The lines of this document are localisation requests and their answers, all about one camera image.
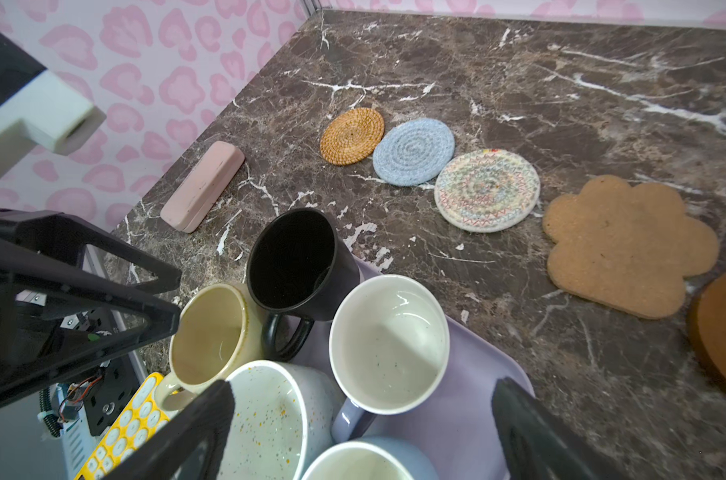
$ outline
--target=pink leopard print wallpaper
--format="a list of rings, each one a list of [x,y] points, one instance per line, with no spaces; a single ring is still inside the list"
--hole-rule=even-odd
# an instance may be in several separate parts
[[[324,8],[726,28],[726,0],[320,0]]]
[[[726,0],[321,4],[726,28]],[[22,159],[0,180],[0,206],[61,210],[111,230],[306,18],[301,0],[0,0],[0,31],[107,113],[69,157],[37,148]]]

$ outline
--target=brown marble surface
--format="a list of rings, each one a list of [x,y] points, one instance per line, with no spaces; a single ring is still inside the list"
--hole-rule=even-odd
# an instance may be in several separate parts
[[[369,159],[330,166],[320,135],[358,105],[380,111],[387,130],[442,120],[456,154],[523,155],[540,174],[541,203],[509,230],[469,234],[437,212],[430,184],[383,184]],[[159,211],[216,140],[243,149],[245,167],[194,234],[176,232]],[[356,255],[424,283],[449,316],[517,360],[544,405],[631,478],[726,478],[726,397],[687,341],[690,296],[674,316],[642,321],[548,279],[543,208],[600,174],[667,183],[718,233],[718,263],[689,279],[690,295],[726,272],[726,32],[327,11],[115,233],[183,269],[165,295],[183,305],[202,286],[243,281],[275,215],[317,206]],[[149,371],[167,371],[167,345],[142,351]]]

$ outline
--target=mug handle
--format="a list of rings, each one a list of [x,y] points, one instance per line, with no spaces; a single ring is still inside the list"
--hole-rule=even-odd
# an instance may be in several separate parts
[[[275,347],[275,341],[278,336],[278,324],[282,319],[282,313],[270,313],[264,327],[262,327],[262,350],[267,360],[287,362],[294,358],[299,353],[301,346],[307,341],[312,325],[315,323],[312,319],[302,318],[299,321],[299,326],[296,327],[294,335],[291,336],[291,340],[281,350],[278,350]]]
[[[186,407],[197,395],[184,390],[183,392],[176,392],[182,383],[179,381],[176,373],[170,372],[166,375],[163,380],[160,381],[157,387],[155,387],[155,402],[158,404],[161,410],[166,412],[172,412],[174,410],[181,410]]]
[[[331,437],[336,443],[361,437],[375,419],[376,414],[346,398],[345,404],[341,406],[339,413],[334,418],[333,425],[331,425]]]

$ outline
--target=white mug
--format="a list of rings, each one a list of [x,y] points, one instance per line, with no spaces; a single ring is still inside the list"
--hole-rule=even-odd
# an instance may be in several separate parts
[[[362,434],[373,414],[396,415],[421,405],[448,365],[448,322],[421,283],[376,276],[350,292],[331,323],[329,356],[347,395],[332,435],[344,442]]]
[[[307,366],[257,360],[227,377],[235,413],[219,475],[299,480],[333,445],[331,423],[345,396]]]
[[[419,448],[388,437],[363,437],[334,445],[312,462],[301,480],[437,480]]]
[[[264,358],[265,317],[242,283],[216,283],[200,290],[182,310],[171,338],[171,372],[155,390],[158,406],[169,412],[184,408],[214,380]],[[184,390],[174,393],[180,387]]]

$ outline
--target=wooden coaster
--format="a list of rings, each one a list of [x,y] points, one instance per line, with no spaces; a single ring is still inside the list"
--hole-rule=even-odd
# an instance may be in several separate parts
[[[339,115],[323,132],[320,155],[333,165],[350,165],[368,157],[385,134],[385,120],[371,108]]]
[[[718,257],[715,232],[686,216],[673,188],[630,187],[612,175],[553,200],[542,226],[557,244],[548,273],[558,288],[646,319],[675,313],[684,277],[704,274]]]
[[[726,391],[726,273],[709,284],[688,316],[689,340],[702,366]]]

